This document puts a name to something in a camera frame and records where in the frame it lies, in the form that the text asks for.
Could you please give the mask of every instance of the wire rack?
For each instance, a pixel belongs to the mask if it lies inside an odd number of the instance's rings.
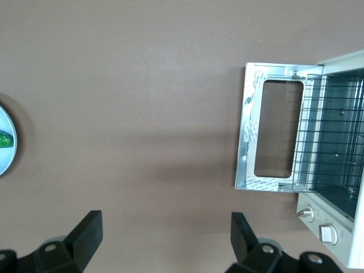
[[[293,161],[293,187],[358,193],[364,166],[364,76],[307,78]]]

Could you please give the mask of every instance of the metal bolt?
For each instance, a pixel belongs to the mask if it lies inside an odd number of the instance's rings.
[[[44,251],[50,252],[50,251],[53,251],[54,249],[56,249],[56,245],[49,245],[49,246],[45,247]]]
[[[323,263],[321,257],[316,254],[308,254],[308,259],[313,263]]]
[[[292,78],[299,78],[298,71],[292,73]]]
[[[262,249],[267,254],[272,254],[274,252],[273,247],[271,247],[270,245],[264,245],[262,246]]]

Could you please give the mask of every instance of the plate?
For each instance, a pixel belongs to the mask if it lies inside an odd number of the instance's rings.
[[[0,130],[7,132],[13,137],[14,145],[9,148],[0,148],[0,175],[2,175],[14,160],[18,138],[16,137],[15,126],[9,115],[0,106]]]

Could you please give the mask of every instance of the green food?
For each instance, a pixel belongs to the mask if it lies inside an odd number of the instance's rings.
[[[14,140],[7,132],[0,130],[0,148],[8,148],[14,145]]]

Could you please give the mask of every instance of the oven button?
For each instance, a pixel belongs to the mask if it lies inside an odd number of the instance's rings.
[[[318,226],[320,229],[320,241],[322,243],[330,243],[335,245],[337,243],[337,232],[333,225],[325,224]]]
[[[297,212],[298,217],[307,218],[308,222],[313,221],[313,209],[310,206],[306,206],[303,210]]]

